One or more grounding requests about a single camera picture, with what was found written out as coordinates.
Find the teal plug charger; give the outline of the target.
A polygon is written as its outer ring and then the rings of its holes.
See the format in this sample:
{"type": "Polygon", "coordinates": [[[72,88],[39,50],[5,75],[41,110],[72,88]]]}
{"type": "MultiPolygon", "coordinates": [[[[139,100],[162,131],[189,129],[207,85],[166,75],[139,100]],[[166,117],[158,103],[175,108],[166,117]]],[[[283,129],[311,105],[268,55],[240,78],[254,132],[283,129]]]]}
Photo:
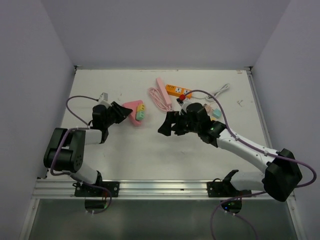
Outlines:
{"type": "Polygon", "coordinates": [[[212,116],[216,119],[219,119],[222,116],[222,112],[220,111],[220,109],[215,108],[212,110],[212,116]]]}

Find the pink triangular power strip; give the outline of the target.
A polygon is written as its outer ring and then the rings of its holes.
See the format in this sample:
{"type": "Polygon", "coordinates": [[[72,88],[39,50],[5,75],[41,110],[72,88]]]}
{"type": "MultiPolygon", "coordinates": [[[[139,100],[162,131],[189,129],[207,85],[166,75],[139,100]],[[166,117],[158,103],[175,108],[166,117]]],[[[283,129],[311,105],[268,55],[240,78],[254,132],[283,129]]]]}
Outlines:
{"type": "Polygon", "coordinates": [[[139,104],[145,104],[142,100],[135,100],[135,101],[130,101],[130,102],[125,102],[122,104],[123,107],[131,109],[132,112],[129,115],[129,120],[130,122],[135,126],[139,127],[142,124],[142,121],[137,121],[136,120],[136,112],[137,112],[137,106],[139,104]]]}

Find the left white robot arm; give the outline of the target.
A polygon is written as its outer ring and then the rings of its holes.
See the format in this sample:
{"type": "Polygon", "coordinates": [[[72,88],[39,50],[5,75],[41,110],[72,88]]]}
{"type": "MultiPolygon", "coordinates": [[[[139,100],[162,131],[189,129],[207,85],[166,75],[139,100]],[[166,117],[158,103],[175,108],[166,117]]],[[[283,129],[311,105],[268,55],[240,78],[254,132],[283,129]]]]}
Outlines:
{"type": "Polygon", "coordinates": [[[67,175],[86,183],[86,190],[92,196],[103,193],[101,173],[84,162],[85,146],[105,143],[109,127],[124,121],[132,109],[116,102],[109,106],[98,104],[92,109],[92,121],[88,127],[54,129],[43,157],[43,164],[53,176],[67,175]]]}

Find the yellow USB charger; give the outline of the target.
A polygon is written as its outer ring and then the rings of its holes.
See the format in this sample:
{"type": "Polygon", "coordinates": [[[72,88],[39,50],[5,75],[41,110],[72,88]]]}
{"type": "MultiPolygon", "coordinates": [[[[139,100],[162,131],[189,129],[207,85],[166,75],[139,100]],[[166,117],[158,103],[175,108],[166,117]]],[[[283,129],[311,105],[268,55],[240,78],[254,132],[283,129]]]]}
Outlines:
{"type": "Polygon", "coordinates": [[[137,112],[144,112],[146,110],[146,107],[143,103],[139,104],[136,108],[137,112]]]}

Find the pink plug charger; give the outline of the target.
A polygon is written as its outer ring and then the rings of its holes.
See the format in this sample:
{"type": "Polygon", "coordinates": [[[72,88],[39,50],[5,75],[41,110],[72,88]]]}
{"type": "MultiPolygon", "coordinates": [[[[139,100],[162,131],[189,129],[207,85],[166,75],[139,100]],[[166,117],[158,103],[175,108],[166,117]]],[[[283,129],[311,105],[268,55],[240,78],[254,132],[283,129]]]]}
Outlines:
{"type": "Polygon", "coordinates": [[[210,105],[208,105],[208,104],[204,104],[203,106],[204,106],[206,112],[207,112],[209,115],[211,115],[212,112],[213,112],[213,108],[212,108],[210,105]]]}

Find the pink long power strip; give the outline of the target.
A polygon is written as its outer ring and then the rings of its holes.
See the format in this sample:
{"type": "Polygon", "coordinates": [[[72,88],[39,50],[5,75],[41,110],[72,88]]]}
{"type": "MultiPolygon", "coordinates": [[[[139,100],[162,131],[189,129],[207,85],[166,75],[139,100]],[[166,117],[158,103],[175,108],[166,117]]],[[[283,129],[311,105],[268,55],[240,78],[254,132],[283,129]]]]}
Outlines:
{"type": "Polygon", "coordinates": [[[162,99],[164,101],[164,105],[168,108],[172,107],[172,101],[170,99],[169,94],[167,93],[166,86],[165,86],[163,80],[160,77],[158,77],[158,78],[156,78],[155,82],[158,87],[158,91],[160,93],[160,96],[162,97],[162,99]]]}

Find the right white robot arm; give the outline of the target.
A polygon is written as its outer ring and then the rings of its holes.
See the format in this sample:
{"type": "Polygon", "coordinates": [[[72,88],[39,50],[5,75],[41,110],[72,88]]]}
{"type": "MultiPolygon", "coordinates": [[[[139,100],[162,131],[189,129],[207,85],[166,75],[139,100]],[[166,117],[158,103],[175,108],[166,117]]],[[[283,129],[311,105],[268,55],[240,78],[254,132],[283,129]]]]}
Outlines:
{"type": "Polygon", "coordinates": [[[207,183],[209,197],[237,197],[264,191],[279,202],[285,202],[302,180],[302,173],[291,151],[263,147],[232,133],[226,124],[212,120],[204,106],[191,103],[181,111],[169,111],[158,133],[177,136],[195,133],[206,144],[226,150],[258,169],[258,172],[229,172],[223,179],[207,183]]]}

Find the orange power strip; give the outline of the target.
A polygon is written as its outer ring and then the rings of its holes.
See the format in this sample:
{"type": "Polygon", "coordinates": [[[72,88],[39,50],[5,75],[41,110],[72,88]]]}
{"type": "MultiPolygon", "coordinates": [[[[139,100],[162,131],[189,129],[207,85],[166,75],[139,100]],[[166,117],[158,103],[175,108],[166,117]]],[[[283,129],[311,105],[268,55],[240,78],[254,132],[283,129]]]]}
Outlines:
{"type": "MultiPolygon", "coordinates": [[[[175,86],[175,85],[170,85],[170,84],[167,84],[165,86],[165,90],[168,93],[168,95],[174,96],[174,97],[179,97],[180,95],[186,95],[186,93],[191,91],[190,89],[175,86]]],[[[186,97],[190,99],[192,97],[192,93],[186,95],[186,97]]]]}

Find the green USB charger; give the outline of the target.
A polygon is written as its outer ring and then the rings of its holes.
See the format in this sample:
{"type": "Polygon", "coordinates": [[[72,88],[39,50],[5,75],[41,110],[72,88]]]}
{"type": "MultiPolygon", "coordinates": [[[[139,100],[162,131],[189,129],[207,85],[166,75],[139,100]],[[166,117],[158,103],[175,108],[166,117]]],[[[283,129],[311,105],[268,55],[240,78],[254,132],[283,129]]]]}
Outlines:
{"type": "Polygon", "coordinates": [[[136,121],[142,121],[145,118],[145,112],[143,110],[137,111],[135,115],[136,121]]]}

